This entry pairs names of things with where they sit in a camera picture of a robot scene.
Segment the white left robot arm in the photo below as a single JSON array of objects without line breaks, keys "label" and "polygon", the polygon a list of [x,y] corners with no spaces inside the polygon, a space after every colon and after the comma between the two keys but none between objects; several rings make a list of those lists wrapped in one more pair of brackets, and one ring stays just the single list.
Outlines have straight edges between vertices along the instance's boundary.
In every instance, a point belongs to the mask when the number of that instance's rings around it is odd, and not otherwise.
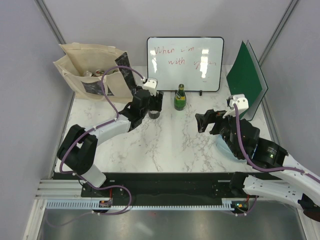
[{"label": "white left robot arm", "polygon": [[132,101],[115,118],[89,128],[73,125],[57,151],[57,158],[61,160],[60,172],[63,173],[63,165],[67,165],[72,174],[92,185],[95,194],[106,196],[110,185],[106,182],[106,175],[94,164],[97,147],[115,136],[136,129],[148,112],[161,112],[163,96],[162,91],[152,95],[149,90],[139,88]]}]

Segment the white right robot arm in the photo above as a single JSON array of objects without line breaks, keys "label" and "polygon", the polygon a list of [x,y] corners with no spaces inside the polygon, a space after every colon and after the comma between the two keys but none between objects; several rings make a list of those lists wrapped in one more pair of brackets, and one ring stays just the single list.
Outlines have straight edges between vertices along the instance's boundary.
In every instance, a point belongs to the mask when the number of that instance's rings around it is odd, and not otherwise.
[{"label": "white right robot arm", "polygon": [[302,210],[308,218],[320,220],[320,178],[298,163],[283,147],[261,138],[260,129],[238,116],[226,116],[226,111],[207,110],[197,113],[197,130],[203,133],[213,124],[211,135],[219,135],[231,154],[245,160],[253,169],[280,178],[286,184],[266,183],[244,172],[235,172],[229,191],[235,197],[242,195],[267,197]]}]

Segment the Coca-Cola glass bottle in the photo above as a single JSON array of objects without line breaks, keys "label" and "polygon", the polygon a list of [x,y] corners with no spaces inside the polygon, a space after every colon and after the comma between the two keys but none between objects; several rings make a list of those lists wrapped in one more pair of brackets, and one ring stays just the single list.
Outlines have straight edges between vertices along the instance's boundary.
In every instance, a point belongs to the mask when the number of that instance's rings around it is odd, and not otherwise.
[{"label": "Coca-Cola glass bottle", "polygon": [[160,112],[159,112],[159,111],[155,111],[155,110],[150,110],[150,111],[148,112],[148,116],[149,116],[151,119],[155,120],[155,119],[159,118]]}]

